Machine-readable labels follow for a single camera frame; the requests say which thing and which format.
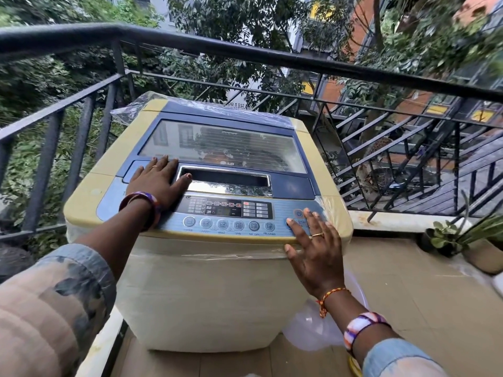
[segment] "denim sleeve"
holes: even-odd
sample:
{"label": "denim sleeve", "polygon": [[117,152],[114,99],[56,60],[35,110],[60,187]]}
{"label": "denim sleeve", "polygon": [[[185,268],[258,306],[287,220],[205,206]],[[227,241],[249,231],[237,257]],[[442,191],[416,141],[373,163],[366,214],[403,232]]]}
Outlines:
{"label": "denim sleeve", "polygon": [[106,261],[79,244],[62,246],[5,281],[0,285],[0,339],[12,347],[0,354],[0,374],[74,375],[115,297],[116,282]]}
{"label": "denim sleeve", "polygon": [[363,362],[364,377],[444,377],[442,367],[415,345],[403,339],[383,340],[370,350]]}

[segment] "forearm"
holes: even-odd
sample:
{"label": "forearm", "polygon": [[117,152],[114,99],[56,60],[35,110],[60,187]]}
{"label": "forearm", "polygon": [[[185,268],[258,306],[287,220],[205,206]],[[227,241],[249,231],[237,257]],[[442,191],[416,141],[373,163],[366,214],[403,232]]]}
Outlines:
{"label": "forearm", "polygon": [[110,220],[78,237],[75,243],[88,246],[99,253],[110,266],[117,281],[150,211],[150,202],[136,198]]}
{"label": "forearm", "polygon": [[[325,300],[325,307],[341,332],[344,332],[358,315],[368,312],[348,291],[331,293]],[[371,325],[362,330],[353,343],[355,359],[359,365],[363,365],[363,360],[374,345],[385,339],[399,337],[385,324]]]}

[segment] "control button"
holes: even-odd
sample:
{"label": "control button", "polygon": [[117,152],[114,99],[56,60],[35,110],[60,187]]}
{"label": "control button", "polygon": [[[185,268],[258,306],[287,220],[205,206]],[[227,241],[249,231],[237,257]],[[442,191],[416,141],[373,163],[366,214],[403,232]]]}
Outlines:
{"label": "control button", "polygon": [[264,228],[266,228],[267,231],[273,231],[275,226],[274,226],[274,223],[272,223],[272,222],[266,222],[266,224],[264,225]]}
{"label": "control button", "polygon": [[185,226],[191,227],[191,226],[194,226],[195,223],[196,223],[196,219],[194,217],[188,216],[188,217],[185,217],[185,219],[184,219]]}
{"label": "control button", "polygon": [[251,221],[249,224],[248,224],[248,227],[250,228],[250,230],[252,231],[257,231],[259,228],[260,228],[260,225],[257,221]]}
{"label": "control button", "polygon": [[243,230],[243,228],[244,228],[243,221],[236,221],[236,222],[234,222],[234,228],[236,230]]}
{"label": "control button", "polygon": [[201,222],[199,222],[202,228],[204,229],[209,229],[211,228],[211,219],[209,218],[203,218]]}
{"label": "control button", "polygon": [[301,209],[294,209],[293,210],[293,215],[296,218],[301,218],[301,217],[304,217],[304,212]]}
{"label": "control button", "polygon": [[218,220],[217,221],[217,228],[219,229],[226,229],[229,226],[229,222],[226,220]]}

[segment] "left hand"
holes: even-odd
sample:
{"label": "left hand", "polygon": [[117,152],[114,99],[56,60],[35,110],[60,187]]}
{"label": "left hand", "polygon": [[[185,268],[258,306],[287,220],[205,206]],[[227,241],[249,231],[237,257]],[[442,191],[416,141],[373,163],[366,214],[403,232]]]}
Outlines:
{"label": "left hand", "polygon": [[163,209],[168,209],[189,187],[192,181],[190,173],[184,174],[175,183],[170,184],[177,170],[178,159],[168,162],[167,156],[160,160],[153,157],[145,168],[140,166],[126,189],[126,195],[133,192],[147,192],[157,198]]}

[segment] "balcony railing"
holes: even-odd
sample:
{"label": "balcony railing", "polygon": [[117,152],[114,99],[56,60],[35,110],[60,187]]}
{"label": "balcony railing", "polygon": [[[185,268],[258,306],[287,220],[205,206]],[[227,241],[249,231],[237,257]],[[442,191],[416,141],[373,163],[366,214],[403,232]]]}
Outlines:
{"label": "balcony railing", "polygon": [[[111,127],[115,124],[111,110],[123,105],[123,86],[126,85],[133,100],[137,96],[137,84],[141,78],[156,79],[159,89],[170,96],[187,97],[177,94],[177,87],[181,84],[196,86],[190,88],[197,90],[191,95],[192,100],[204,101],[205,94],[216,88],[235,90],[234,97],[238,94],[253,95],[258,102],[250,106],[252,110],[261,110],[266,101],[274,98],[278,102],[277,114],[305,122],[348,209],[372,212],[369,221],[376,212],[459,216],[469,209],[470,215],[477,217],[488,210],[499,209],[503,202],[503,130],[500,124],[475,123],[438,115],[328,101],[310,95],[282,94],[149,73],[143,70],[139,50],[136,51],[135,68],[125,68],[121,47],[152,45],[187,52],[197,48],[198,52],[207,55],[247,61],[253,58],[254,62],[275,68],[286,67],[317,72],[321,76],[364,79],[451,94],[457,98],[477,97],[499,103],[503,101],[501,92],[122,24],[2,29],[0,62],[96,45],[112,48],[116,74],[0,129],[0,182],[3,182],[17,135],[47,123],[45,141],[24,207],[24,219],[12,232],[1,234],[0,241],[19,240],[65,227],[62,214],[51,225],[40,224],[65,110],[77,104],[81,106],[72,159],[60,200],[61,209],[85,172],[83,159],[86,153],[89,154],[88,136],[97,95],[106,96],[100,133],[91,148],[91,165],[104,154],[110,141],[115,138],[111,133]],[[232,103],[232,100],[223,101],[222,104]],[[306,105],[313,106],[313,109],[305,110]],[[344,111],[345,114],[337,115],[335,111]],[[469,196],[468,207],[461,198],[462,190]]]}

